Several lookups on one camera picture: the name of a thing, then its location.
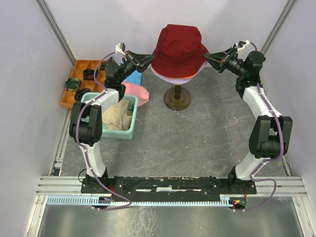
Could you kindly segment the teal plastic basket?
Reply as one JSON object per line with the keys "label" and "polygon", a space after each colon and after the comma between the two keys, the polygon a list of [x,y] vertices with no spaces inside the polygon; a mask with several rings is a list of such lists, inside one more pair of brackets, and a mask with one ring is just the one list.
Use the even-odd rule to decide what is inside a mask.
{"label": "teal plastic basket", "polygon": [[[108,130],[102,122],[102,114],[113,104],[126,99],[129,101],[128,109],[133,112],[129,130]],[[115,91],[108,93],[86,93],[81,102],[88,104],[84,110],[80,126],[87,127],[93,135],[102,138],[131,140],[133,138],[136,121],[138,98],[134,95],[126,95],[119,99]]]}

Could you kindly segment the cream mannequin head stand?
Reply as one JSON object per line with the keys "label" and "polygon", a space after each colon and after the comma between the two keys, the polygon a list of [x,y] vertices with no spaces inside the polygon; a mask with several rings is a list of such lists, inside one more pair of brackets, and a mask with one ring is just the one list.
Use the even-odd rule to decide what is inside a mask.
{"label": "cream mannequin head stand", "polygon": [[184,110],[191,103],[191,95],[187,89],[180,84],[176,84],[166,91],[164,102],[169,109],[174,111]]}

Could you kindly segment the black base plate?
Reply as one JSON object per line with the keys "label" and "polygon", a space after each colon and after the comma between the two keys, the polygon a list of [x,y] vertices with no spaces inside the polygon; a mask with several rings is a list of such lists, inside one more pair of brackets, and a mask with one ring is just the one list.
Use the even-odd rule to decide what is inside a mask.
{"label": "black base plate", "polygon": [[219,201],[220,195],[256,194],[251,180],[216,177],[113,177],[105,186],[132,202]]}

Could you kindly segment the purple bucket hat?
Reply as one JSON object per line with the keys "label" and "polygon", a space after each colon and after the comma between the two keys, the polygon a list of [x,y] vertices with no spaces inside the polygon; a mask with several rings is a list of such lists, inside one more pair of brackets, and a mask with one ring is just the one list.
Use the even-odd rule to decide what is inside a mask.
{"label": "purple bucket hat", "polygon": [[[196,76],[199,72],[201,72],[206,67],[206,65],[207,65],[207,62],[205,61],[194,75]],[[174,85],[182,85],[182,84],[188,83],[190,80],[192,80],[194,78],[194,77],[190,78],[190,79],[170,78],[170,77],[166,77],[166,76],[159,74],[158,72],[156,72],[154,70],[153,67],[150,67],[150,69],[154,73],[155,76],[162,79],[163,81],[166,81],[166,82],[174,84]]]}

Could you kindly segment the pink bucket hat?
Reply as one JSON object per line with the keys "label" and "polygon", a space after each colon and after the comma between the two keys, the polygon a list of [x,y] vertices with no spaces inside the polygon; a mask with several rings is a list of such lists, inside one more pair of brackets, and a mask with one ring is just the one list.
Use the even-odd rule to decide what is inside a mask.
{"label": "pink bucket hat", "polygon": [[125,95],[134,95],[138,98],[138,107],[149,101],[150,94],[146,88],[130,82],[123,82],[122,84],[126,87]]}

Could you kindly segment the dark brown rolled tie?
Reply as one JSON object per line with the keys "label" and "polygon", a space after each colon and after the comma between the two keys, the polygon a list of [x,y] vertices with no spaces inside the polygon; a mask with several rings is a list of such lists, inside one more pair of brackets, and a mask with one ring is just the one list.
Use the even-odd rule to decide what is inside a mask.
{"label": "dark brown rolled tie", "polygon": [[89,92],[91,92],[89,88],[83,88],[83,89],[78,90],[74,95],[75,101],[81,101],[83,95]]}

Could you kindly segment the blue printed cloth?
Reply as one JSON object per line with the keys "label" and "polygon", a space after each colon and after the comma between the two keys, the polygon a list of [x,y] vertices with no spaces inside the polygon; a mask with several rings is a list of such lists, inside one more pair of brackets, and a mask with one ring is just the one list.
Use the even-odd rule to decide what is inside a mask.
{"label": "blue printed cloth", "polygon": [[142,84],[142,76],[143,76],[143,73],[140,73],[138,71],[134,71],[131,75],[129,75],[126,78],[125,81],[128,82],[128,83],[141,85]]}

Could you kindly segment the yellow blue rolled tie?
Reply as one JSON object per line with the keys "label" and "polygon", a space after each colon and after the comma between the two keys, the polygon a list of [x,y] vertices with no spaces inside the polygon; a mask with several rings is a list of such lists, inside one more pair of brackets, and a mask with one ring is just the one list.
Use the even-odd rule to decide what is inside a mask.
{"label": "yellow blue rolled tie", "polygon": [[81,80],[79,78],[68,78],[65,81],[67,91],[78,91],[81,86]]}

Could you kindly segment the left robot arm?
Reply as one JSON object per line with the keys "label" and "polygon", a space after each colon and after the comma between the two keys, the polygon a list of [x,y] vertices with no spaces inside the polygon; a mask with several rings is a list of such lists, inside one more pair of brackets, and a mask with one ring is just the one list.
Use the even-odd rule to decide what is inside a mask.
{"label": "left robot arm", "polygon": [[69,134],[78,144],[86,164],[82,185],[92,192],[111,191],[99,148],[102,112],[123,98],[126,90],[123,81],[134,71],[143,72],[154,59],[152,54],[136,54],[129,50],[123,52],[123,57],[121,64],[110,56],[101,59],[97,71],[106,72],[105,82],[101,84],[102,92],[86,102],[76,101],[71,112]]}

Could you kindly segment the wooden compartment tray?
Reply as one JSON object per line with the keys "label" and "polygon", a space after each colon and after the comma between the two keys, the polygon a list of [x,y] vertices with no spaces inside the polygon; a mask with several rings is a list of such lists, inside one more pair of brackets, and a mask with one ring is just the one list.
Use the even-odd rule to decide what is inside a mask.
{"label": "wooden compartment tray", "polygon": [[60,101],[60,105],[64,108],[71,109],[75,102],[75,93],[80,89],[88,88],[91,92],[101,92],[103,87],[97,84],[94,79],[85,79],[84,70],[95,70],[98,60],[77,60],[71,72],[66,79],[65,90]]}

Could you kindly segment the aluminium front rail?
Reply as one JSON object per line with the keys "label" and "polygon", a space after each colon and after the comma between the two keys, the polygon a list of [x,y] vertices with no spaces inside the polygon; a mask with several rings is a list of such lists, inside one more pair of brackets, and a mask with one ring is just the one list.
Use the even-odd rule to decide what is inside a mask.
{"label": "aluminium front rail", "polygon": [[[277,197],[306,197],[307,192],[301,177],[274,177]],[[273,191],[273,182],[256,184],[257,195],[267,197]],[[75,176],[42,176],[37,187],[39,196],[81,196],[81,182]]]}

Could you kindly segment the right aluminium corner post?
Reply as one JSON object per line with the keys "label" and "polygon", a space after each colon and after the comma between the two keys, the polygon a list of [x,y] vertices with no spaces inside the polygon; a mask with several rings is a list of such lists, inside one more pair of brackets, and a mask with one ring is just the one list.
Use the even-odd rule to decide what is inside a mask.
{"label": "right aluminium corner post", "polygon": [[278,34],[280,33],[283,25],[285,24],[287,18],[289,17],[291,11],[293,10],[295,4],[296,4],[296,0],[287,0],[285,2],[285,5],[282,9],[282,11],[280,12],[276,22],[274,23],[271,31],[269,32],[266,40],[264,41],[263,46],[260,49],[260,52],[266,56],[269,49],[271,48],[271,46],[273,45],[275,39],[277,38]]}

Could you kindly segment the beige bucket hat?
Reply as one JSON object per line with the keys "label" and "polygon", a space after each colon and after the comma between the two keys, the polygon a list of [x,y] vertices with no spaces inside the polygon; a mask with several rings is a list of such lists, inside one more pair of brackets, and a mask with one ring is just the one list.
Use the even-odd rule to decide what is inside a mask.
{"label": "beige bucket hat", "polygon": [[102,114],[102,122],[108,130],[129,130],[133,112],[128,105],[129,101],[122,99]]}

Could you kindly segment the dark red hat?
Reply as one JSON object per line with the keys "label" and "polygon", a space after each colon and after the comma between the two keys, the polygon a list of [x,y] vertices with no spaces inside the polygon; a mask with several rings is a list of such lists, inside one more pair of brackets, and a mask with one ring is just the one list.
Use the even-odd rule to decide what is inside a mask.
{"label": "dark red hat", "polygon": [[159,35],[151,66],[168,78],[188,78],[205,63],[208,50],[195,26],[168,24]]}

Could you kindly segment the left aluminium corner post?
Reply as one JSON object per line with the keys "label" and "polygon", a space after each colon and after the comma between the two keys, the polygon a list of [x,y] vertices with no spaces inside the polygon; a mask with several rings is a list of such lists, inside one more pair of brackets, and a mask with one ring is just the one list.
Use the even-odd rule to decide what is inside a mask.
{"label": "left aluminium corner post", "polygon": [[74,54],[72,53],[69,44],[67,43],[67,40],[62,33],[60,27],[58,26],[47,2],[45,0],[35,0],[38,7],[42,11],[47,23],[49,24],[51,30],[53,31],[54,35],[56,36],[59,44],[61,45],[62,49],[64,50],[67,58],[71,62],[72,66],[75,65],[76,59],[74,57]]}

